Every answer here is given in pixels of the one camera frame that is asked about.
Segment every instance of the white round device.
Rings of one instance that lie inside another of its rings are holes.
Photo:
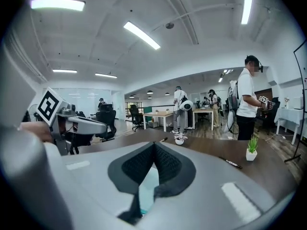
[[[175,139],[175,142],[176,142],[177,145],[182,145],[182,144],[183,144],[183,141],[184,141],[184,140],[183,140],[183,139],[180,139],[180,138],[176,138],[176,139]]]
[[[179,109],[183,110],[183,111],[188,111],[192,108],[193,106],[193,102],[186,100],[185,102],[183,102],[180,106]]]

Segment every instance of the black stand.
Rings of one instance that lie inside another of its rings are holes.
[[[304,89],[304,79],[303,79],[302,71],[301,71],[301,68],[300,68],[300,66],[299,66],[299,63],[298,63],[298,60],[297,60],[297,57],[296,57],[295,52],[296,52],[297,50],[299,50],[300,47],[304,45],[304,43],[306,43],[306,40],[305,40],[295,51],[293,51],[294,56],[295,56],[295,59],[296,59],[296,62],[297,62],[297,65],[298,65],[298,68],[299,68],[299,72],[301,73],[301,79],[302,79],[302,85],[303,85],[303,120],[302,120],[301,134],[300,134],[300,136],[299,136],[299,140],[298,140],[298,143],[297,143],[295,152],[294,152],[294,154],[293,154],[293,157],[291,157],[291,158],[289,158],[289,159],[286,159],[286,160],[284,161],[285,163],[287,163],[287,162],[289,162],[289,161],[292,161],[292,160],[294,160],[294,159],[300,159],[300,157],[301,157],[301,154],[298,154],[298,155],[297,155],[296,153],[297,153],[297,150],[298,150],[298,146],[299,146],[299,144],[301,143],[301,137],[302,137],[302,135],[303,135],[303,127],[304,127],[304,120],[305,120],[305,113],[306,113],[306,111],[305,111],[305,89]]]

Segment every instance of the dark wooden tabletop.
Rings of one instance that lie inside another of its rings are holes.
[[[173,134],[149,128],[115,140],[82,146],[79,147],[79,151],[82,154],[112,150],[144,141],[160,141],[166,137],[167,143],[176,144]],[[240,171],[266,189],[276,201],[280,201],[296,189],[294,177],[268,143],[264,140],[258,141],[258,154],[254,161],[246,160],[247,143],[247,141],[238,140],[189,137],[182,146],[216,157],[220,156],[242,166],[243,169]]]

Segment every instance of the linear led light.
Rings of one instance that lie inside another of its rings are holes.
[[[100,76],[100,77],[114,78],[114,79],[117,78],[117,76],[108,75],[108,74],[101,74],[101,73],[95,73],[95,75],[96,75],[96,76]]]
[[[76,0],[32,0],[31,9],[41,8],[61,8],[82,11],[84,8],[84,1]]]
[[[53,69],[53,72],[77,73],[76,70]]]
[[[242,25],[246,25],[248,23],[252,1],[253,0],[244,0],[244,8],[242,14],[242,21],[241,21]]]
[[[151,37],[149,37],[149,35],[147,35],[145,32],[143,32],[141,29],[136,27],[131,22],[127,22],[124,25],[124,28],[131,31],[133,34],[137,35],[140,39],[144,40],[146,43],[148,43],[154,49],[160,48],[160,46]]]

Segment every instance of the black pants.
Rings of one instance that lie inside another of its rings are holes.
[[[254,134],[255,118],[237,115],[236,123],[239,126],[238,140],[250,140]]]

